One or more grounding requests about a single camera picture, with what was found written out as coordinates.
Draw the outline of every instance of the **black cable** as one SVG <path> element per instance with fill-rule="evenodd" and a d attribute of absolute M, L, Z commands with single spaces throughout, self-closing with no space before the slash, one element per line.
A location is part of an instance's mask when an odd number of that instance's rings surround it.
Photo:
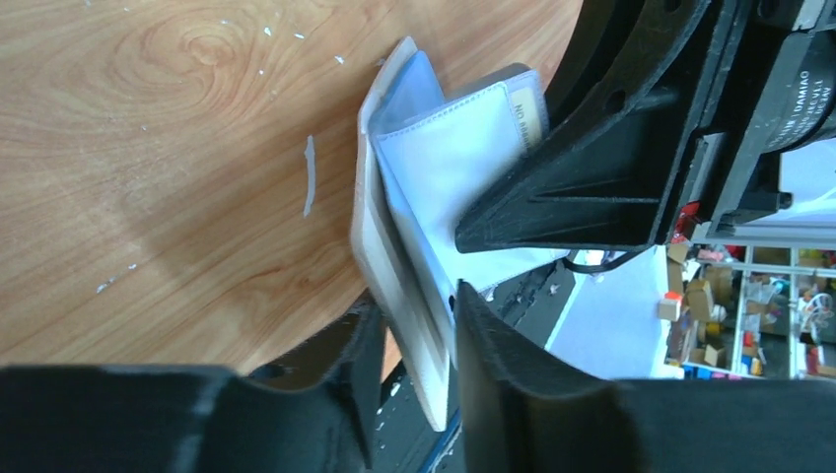
<path fill-rule="evenodd" d="M 601 264 L 578 264 L 567 257 L 564 257 L 561 261 L 563 262 L 563 266 L 566 269 L 574 273 L 599 274 L 605 273 L 607 271 L 612 271 L 613 269 L 621 266 L 627 261 L 630 261 L 631 259 L 642 254 L 643 252 L 644 251 L 627 251 L 626 253 L 622 254 L 621 256 L 618 256 L 612 261 L 607 261 Z"/>

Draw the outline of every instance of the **white debris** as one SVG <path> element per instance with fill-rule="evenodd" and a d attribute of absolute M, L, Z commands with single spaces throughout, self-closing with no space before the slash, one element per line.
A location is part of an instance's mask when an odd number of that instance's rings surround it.
<path fill-rule="evenodd" d="M 308 196 L 305 198 L 305 210 L 302 215 L 307 217 L 311 212 L 316 196 L 316 150 L 314 149 L 314 136 L 308 136 L 308 145 L 305 147 L 305 161 L 308 162 Z"/>
<path fill-rule="evenodd" d="M 496 291 L 496 286 L 491 286 L 485 291 L 485 302 L 492 303 L 494 301 L 494 292 Z"/>

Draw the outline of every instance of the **cardboard box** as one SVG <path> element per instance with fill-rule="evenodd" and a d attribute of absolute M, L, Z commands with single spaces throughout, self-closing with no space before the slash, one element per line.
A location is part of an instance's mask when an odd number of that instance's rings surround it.
<path fill-rule="evenodd" d="M 678 294 L 685 294 L 685 282 L 682 280 L 682 266 L 671 260 L 667 261 L 667 289 Z"/>
<path fill-rule="evenodd" d="M 803 266 L 805 268 L 823 268 L 824 260 L 821 258 L 810 258 L 803 256 L 799 258 L 799 266 Z"/>
<path fill-rule="evenodd" d="M 688 354 L 688 362 L 705 365 L 705 350 L 702 348 L 695 348 Z"/>
<path fill-rule="evenodd" d="M 757 343 L 753 344 L 751 347 L 743 347 L 743 355 L 745 357 L 760 358 L 758 348 Z"/>
<path fill-rule="evenodd" d="M 775 324 L 774 317 L 770 316 L 770 314 L 778 309 L 778 305 L 775 303 L 768 303 L 768 304 L 759 304 L 753 301 L 746 302 L 746 314 L 747 315 L 759 315 L 760 316 L 760 331 L 766 333 L 773 333 Z"/>
<path fill-rule="evenodd" d="M 704 279 L 691 281 L 685 291 L 685 301 L 691 310 L 691 318 L 701 322 L 714 320 L 714 297 L 711 285 Z"/>
<path fill-rule="evenodd" d="M 664 295 L 664 298 L 659 301 L 659 310 L 657 316 L 662 320 L 670 320 L 675 322 L 679 320 L 679 315 L 682 313 L 682 295 L 674 291 L 670 291 Z"/>
<path fill-rule="evenodd" d="M 709 266 L 703 271 L 703 279 L 711 284 L 715 304 L 729 306 L 732 303 L 732 269 Z"/>
<path fill-rule="evenodd" d="M 690 245 L 686 243 L 677 243 L 672 244 L 667 248 L 667 258 L 671 261 L 675 261 L 679 263 L 679 265 L 685 264 L 685 258 L 688 256 L 688 249 L 690 249 Z"/>
<path fill-rule="evenodd" d="M 705 361 L 706 365 L 712 367 L 719 367 L 720 365 L 724 365 L 726 361 L 726 349 L 706 345 Z"/>
<path fill-rule="evenodd" d="M 816 369 L 819 376 L 836 378 L 836 367 L 827 367 L 826 365 L 819 365 Z"/>
<path fill-rule="evenodd" d="M 696 330 L 697 323 L 691 321 L 686 310 L 680 315 L 679 320 L 670 325 L 670 333 L 667 335 L 667 357 L 685 363 L 691 348 L 696 346 Z"/>
<path fill-rule="evenodd" d="M 790 249 L 755 246 L 754 254 L 752 254 L 752 262 L 788 266 L 790 264 Z"/>

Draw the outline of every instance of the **label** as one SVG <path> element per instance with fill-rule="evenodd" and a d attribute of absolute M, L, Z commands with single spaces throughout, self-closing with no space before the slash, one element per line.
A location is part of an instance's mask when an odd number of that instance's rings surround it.
<path fill-rule="evenodd" d="M 807 70 L 799 72 L 799 90 L 791 105 L 790 116 L 767 148 L 783 148 L 800 139 L 821 119 L 830 101 L 831 90 L 824 80 L 813 77 Z"/>
<path fill-rule="evenodd" d="M 511 93 L 511 107 L 520 127 L 522 142 L 525 144 L 525 149 L 530 152 L 543 139 L 543 129 L 540 125 L 540 114 L 537 112 L 534 91 L 523 88 Z"/>

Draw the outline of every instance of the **white fabric pouch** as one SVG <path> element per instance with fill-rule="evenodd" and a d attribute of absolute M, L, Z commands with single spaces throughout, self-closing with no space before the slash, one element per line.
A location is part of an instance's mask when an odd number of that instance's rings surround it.
<path fill-rule="evenodd" d="M 464 280 L 485 291 L 565 251 L 460 253 L 453 234 L 467 207 L 548 129 L 536 71 L 509 66 L 446 101 L 423 51 L 401 68 L 370 121 L 386 200 L 455 363 L 451 299 Z"/>

